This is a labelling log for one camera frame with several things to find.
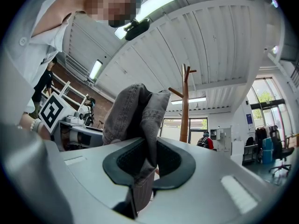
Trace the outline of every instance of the blue bin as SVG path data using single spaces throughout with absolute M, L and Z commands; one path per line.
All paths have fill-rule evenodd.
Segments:
M 275 160 L 272 158 L 273 143 L 271 138 L 263 140 L 263 164 L 273 163 Z

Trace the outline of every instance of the gray fabric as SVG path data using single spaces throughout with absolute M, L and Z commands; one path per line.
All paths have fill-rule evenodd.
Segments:
M 135 177 L 134 200 L 137 211 L 150 201 L 157 167 L 157 135 L 169 102 L 170 92 L 152 93 L 143 84 L 133 84 L 117 96 L 107 115 L 104 145 L 143 137 L 148 153 L 140 174 Z

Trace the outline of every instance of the black chair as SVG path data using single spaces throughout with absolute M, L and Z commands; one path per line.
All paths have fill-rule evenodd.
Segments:
M 271 172 L 271 170 L 277 168 L 277 170 L 272 174 L 274 176 L 277 171 L 279 171 L 281 169 L 285 169 L 288 171 L 286 173 L 286 175 L 288 176 L 289 171 L 291 169 L 291 164 L 284 164 L 283 159 L 285 159 L 285 161 L 286 161 L 286 157 L 290 156 L 294 152 L 295 148 L 294 147 L 282 148 L 282 142 L 286 142 L 286 141 L 280 141 L 275 136 L 271 137 L 271 140 L 272 140 L 273 147 L 274 147 L 272 157 L 273 157 L 273 159 L 280 159 L 282 161 L 282 163 L 280 166 L 270 168 L 269 173 Z

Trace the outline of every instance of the ceiling light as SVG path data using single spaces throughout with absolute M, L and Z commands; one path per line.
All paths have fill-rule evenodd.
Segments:
M 276 0 L 272 0 L 272 3 L 271 3 L 274 7 L 278 8 L 278 3 Z
M 174 0 L 147 0 L 145 3 L 141 5 L 141 9 L 139 14 L 136 16 L 137 21 L 141 21 L 148 15 L 150 15 L 152 12 L 156 11 L 158 8 L 163 7 L 167 3 L 170 3 Z M 126 24 L 120 28 L 117 28 L 117 30 L 114 32 L 114 34 L 119 38 L 122 39 L 126 35 L 126 31 L 124 28 L 128 27 L 131 25 L 131 23 Z
M 200 98 L 193 98 L 193 99 L 189 99 L 189 103 L 194 103 L 194 102 L 203 102 L 206 101 L 206 97 L 200 97 Z M 183 101 L 182 100 L 175 100 L 171 102 L 173 105 L 179 105 L 182 104 Z
M 95 77 L 97 76 L 101 66 L 102 66 L 102 63 L 99 60 L 96 60 L 94 65 L 93 65 L 92 72 L 90 72 L 90 75 L 89 75 L 89 78 L 91 80 L 95 79 Z
M 277 54 L 278 53 L 278 46 L 273 47 L 272 52 L 274 54 Z

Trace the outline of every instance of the tree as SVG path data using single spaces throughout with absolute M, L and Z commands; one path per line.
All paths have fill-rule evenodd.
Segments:
M 261 93 L 259 95 L 257 94 L 257 98 L 260 103 L 273 100 L 273 96 L 268 91 L 264 91 L 263 93 Z M 261 113 L 260 109 L 253 111 L 253 118 L 254 119 L 262 119 L 262 113 Z
M 207 120 L 206 119 L 202 120 L 202 129 L 207 129 Z

